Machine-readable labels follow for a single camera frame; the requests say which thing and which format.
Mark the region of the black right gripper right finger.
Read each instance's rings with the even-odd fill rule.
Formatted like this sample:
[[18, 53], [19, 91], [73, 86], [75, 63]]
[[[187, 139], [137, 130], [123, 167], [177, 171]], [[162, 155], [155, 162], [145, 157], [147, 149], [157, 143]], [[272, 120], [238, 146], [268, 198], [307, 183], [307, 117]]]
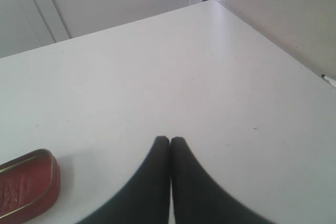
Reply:
[[170, 162], [176, 223], [271, 223], [224, 191], [184, 138], [171, 140]]

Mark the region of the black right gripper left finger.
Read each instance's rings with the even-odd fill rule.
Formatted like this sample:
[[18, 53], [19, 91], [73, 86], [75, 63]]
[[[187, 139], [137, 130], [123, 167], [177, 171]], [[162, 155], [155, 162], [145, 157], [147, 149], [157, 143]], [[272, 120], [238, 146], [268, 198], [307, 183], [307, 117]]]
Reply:
[[80, 223], [168, 223], [170, 191], [170, 141], [158, 136], [122, 189]]

